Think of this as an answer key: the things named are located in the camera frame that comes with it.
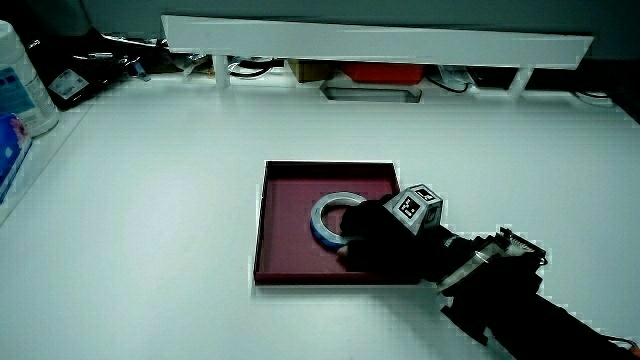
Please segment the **person's right hand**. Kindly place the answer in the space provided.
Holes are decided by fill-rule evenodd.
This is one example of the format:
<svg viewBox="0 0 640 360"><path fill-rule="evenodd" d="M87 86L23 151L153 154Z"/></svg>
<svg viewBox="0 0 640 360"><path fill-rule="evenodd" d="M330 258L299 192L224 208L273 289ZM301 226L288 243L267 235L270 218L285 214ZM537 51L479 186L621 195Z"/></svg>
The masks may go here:
<svg viewBox="0 0 640 360"><path fill-rule="evenodd" d="M348 242L338 257L350 271L437 282L451 271L445 243L453 234L425 227L428 213L428 203L410 188L350 207L340 223Z"/></svg>

